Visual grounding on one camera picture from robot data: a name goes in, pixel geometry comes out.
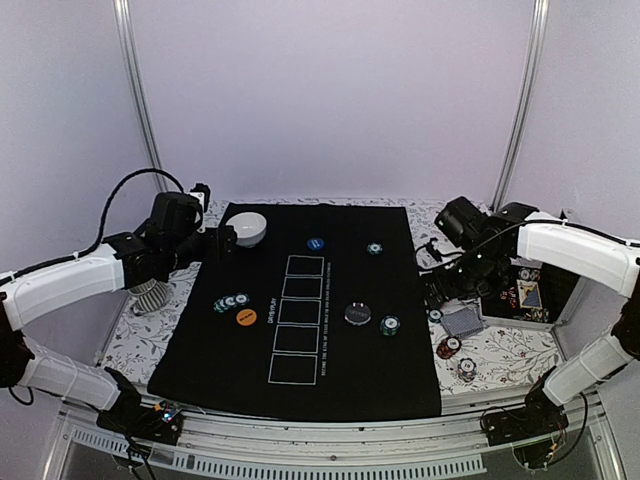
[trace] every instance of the black mat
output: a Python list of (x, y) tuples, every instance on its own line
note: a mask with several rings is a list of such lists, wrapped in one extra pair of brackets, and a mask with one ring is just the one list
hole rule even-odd
[[(231, 204), (223, 222), (242, 211), (266, 217), (265, 239), (229, 261), (203, 262), (149, 392), (299, 421), (440, 415), (404, 208)], [(314, 237), (322, 250), (307, 247)], [(367, 253), (372, 242), (382, 244), (381, 255)], [(238, 309), (214, 312), (218, 298), (239, 292), (257, 312), (252, 326), (236, 322)], [(352, 302), (369, 306), (369, 323), (344, 320)], [(400, 319), (394, 337), (380, 332), (386, 315)]]

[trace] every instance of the orange poker chip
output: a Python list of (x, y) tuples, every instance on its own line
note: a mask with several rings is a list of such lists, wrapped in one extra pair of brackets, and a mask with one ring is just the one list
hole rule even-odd
[(236, 321), (242, 325), (243, 327), (250, 327), (256, 320), (258, 319), (258, 315), (256, 312), (250, 309), (240, 310), (238, 315), (236, 315)]

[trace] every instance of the floral tablecloth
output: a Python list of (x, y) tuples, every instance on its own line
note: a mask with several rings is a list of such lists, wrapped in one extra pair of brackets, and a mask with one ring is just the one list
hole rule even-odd
[[(217, 226), (228, 203), (212, 200), (205, 216), (206, 225)], [(402, 206), (407, 209), (416, 247), (431, 237), (437, 237), (442, 244), (447, 242), (433, 223), (445, 205), (440, 201), (304, 198), (254, 199), (250, 203)], [(421, 256), (419, 261), (425, 266), (429, 265), (426, 255)], [(130, 310), (134, 300), (129, 300), (104, 352), (103, 366), (119, 370), (133, 383), (147, 384), (187, 303), (199, 267), (199, 264), (193, 264), (171, 276), (169, 302), (158, 311), (137, 317)], [(431, 324), (430, 332), (435, 352), (447, 334), (441, 325), (435, 324)], [(461, 350), (451, 359), (442, 360), (435, 353), (434, 358), (443, 396), (529, 385), (561, 361), (551, 334), (491, 326), (463, 340)], [(472, 359), (477, 366), (477, 375), (470, 382), (458, 376), (458, 364), (462, 358)]]

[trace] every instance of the wall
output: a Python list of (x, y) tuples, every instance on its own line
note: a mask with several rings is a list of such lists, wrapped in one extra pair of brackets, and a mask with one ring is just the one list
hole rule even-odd
[[(147, 161), (110, 2), (4, 2), (0, 58), (3, 272), (90, 244), (110, 190)], [(114, 202), (107, 233), (135, 228), (154, 194), (150, 178), (134, 180)], [(91, 362), (122, 295), (54, 312), (26, 333)], [(58, 406), (37, 394), (22, 407), (0, 391), (0, 478), (36, 478)]]
[(132, 2), (162, 162), (218, 198), (490, 201), (533, 3)]
[[(552, 2), (542, 64), (509, 200), (575, 208), (588, 225), (640, 238), (640, 4)], [(570, 353), (618, 318), (595, 286), (558, 333)], [(601, 389), (628, 478), (640, 478), (640, 368)]]

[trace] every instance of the metal vent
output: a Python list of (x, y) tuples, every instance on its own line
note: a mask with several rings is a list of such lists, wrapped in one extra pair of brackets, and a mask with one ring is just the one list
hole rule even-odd
[[(112, 455), (127, 456), (127, 443), (118, 437), (74, 426), (73, 440)], [(204, 455), (173, 452), (162, 457), (166, 463), (150, 459), (152, 465), (197, 473), (225, 480), (418, 480), (460, 478), (487, 471), (480, 455), (450, 460), (374, 467), (287, 467), (248, 462), (229, 462)]]

